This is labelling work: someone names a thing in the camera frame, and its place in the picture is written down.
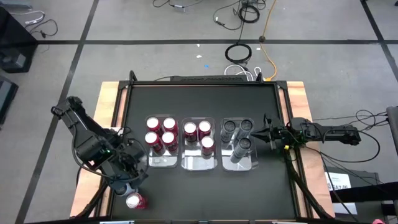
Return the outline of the white paper sign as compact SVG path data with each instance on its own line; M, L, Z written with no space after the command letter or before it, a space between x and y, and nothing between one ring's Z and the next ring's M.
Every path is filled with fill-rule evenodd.
M333 188L335 190L342 190L342 189L350 189L351 188L351 182L349 180L349 175L348 174L339 174L339 173L334 173L334 172L325 172L325 177L326 181L328 184L328 190L332 192ZM357 209L355 203L344 203L344 205L347 207L350 213L353 215L357 215ZM345 207L337 202L333 203L333 208L335 213L340 213L340 214L347 214L349 215L348 211L345 209Z

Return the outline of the red Coca-Cola soda can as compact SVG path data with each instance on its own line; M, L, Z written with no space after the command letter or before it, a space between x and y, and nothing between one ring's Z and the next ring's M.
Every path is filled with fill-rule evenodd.
M209 121L203 120L198 125L198 136L199 140L202 140L205 136L211 134L211 123Z
M187 142L193 143L197 141L197 126L193 122L187 122L183 127L184 138Z
M126 197L126 205L131 209L145 209L147 201L141 194L135 192Z
M201 140L201 153L204 156L211 156L215 151L215 142L210 136L205 136Z

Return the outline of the black power strip bar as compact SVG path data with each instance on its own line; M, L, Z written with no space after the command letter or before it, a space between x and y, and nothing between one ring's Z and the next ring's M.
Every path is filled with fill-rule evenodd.
M210 75L210 76L191 76L178 77L172 76L171 82L246 82L244 75Z

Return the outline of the white slim Celsius can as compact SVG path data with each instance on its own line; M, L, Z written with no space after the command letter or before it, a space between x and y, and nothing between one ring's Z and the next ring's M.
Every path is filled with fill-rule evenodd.
M227 120L221 130L221 141L225 144L230 144L236 135L236 123L231 120Z
M239 126L239 131L237 133L237 138L246 138L250 134L252 127L253 124L249 119L242 120Z
M135 192L136 190L131 187L130 183L126 183L119 196L123 197Z
M251 141L249 138L241 138L235 145L230 160L232 163L238 163L243 157L250 153Z

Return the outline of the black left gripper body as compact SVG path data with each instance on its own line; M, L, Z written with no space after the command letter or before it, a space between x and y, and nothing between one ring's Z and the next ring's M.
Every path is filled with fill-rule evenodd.
M127 138L122 143L105 165L107 183L124 182L130 183L131 187L138 191L139 186L148 177L149 153L135 138Z

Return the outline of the black metal beam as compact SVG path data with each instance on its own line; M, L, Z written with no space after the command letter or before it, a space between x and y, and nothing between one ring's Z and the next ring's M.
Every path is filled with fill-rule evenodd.
M330 197L333 203L398 200L398 182L330 191Z

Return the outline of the orange Fanta soda can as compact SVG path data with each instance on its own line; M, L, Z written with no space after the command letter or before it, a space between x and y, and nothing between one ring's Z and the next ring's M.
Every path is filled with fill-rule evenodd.
M162 155L164 153L164 146L160 137L155 132L148 132L145 135L146 144L157 154Z
M170 153L175 153L178 151L178 141L174 133L172 132L163 133L162 141L164 146Z
M174 118L165 118L163 121L163 127L165 132L171 132L174 134L174 136L178 135L178 123Z
M156 133L158 136L164 133L160 121L154 116L147 119L146 126L149 131Z

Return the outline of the clear plastic bin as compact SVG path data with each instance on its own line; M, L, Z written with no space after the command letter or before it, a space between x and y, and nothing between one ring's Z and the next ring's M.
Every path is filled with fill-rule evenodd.
M237 138L237 133L239 131L239 126L242 120L249 119L252 124L252 130L254 130L254 121L251 118L224 118L221 122L221 130L223 124L227 120L234 121L236 123L236 135L230 144L225 144L221 141L221 156L222 156L222 164L223 168L227 171L231 172L246 172L252 169L255 169L258 166L258 158L257 158L257 149L255 139L251 136L251 133L247 136L250 139L252 145L250 148L250 153L247 156L243 157L238 163L234 164L231 162L230 157L232 155L233 149L235 145L238 143L240 139Z
M146 121L148 118L153 117L153 116L156 117L160 121L164 133L165 133L165 130L163 127L163 121L165 118L172 117L177 121L175 116L169 115L169 114L167 114L167 115L164 115L164 114L150 115L146 118ZM157 155L147 144L146 144L146 148L148 148L148 151L149 151L149 165L151 167L169 168L169 167L175 167L177 165L178 151L175 153L170 153L164 146L164 153L162 155Z
M197 126L201 121L206 120L211 123L211 134L209 135L215 142L215 151L211 156L204 156L201 153L201 140L197 135L197 141L190 143L184 138L183 127L187 122L193 122ZM182 143L180 145L182 150L182 167L189 171L204 171L212 170L217 166L216 158L216 136L215 136L215 120L211 117L189 117L182 120L181 125Z

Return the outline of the grey metal post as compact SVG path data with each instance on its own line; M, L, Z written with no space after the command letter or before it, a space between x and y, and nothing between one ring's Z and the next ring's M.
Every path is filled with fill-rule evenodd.
M390 106L386 108L387 118L392 133L396 153L398 155L398 106Z

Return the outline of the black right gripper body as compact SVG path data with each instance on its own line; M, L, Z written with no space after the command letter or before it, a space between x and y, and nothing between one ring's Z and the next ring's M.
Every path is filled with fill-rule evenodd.
M284 149L285 145L289 145L289 148L291 148L292 137L287 127L282 125L278 119L268 117L266 114L263 120L264 126L270 128L269 135L271 140L268 143L271 149L281 150Z

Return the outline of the dark grey equipment case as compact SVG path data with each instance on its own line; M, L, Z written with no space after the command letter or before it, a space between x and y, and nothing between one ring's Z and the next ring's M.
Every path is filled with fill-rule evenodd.
M14 100L19 86L0 76L0 125L4 124L7 112Z

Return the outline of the black cabinet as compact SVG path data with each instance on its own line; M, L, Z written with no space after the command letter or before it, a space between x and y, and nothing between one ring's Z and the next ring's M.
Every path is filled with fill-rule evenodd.
M0 68L7 73L30 70L38 41L0 6Z

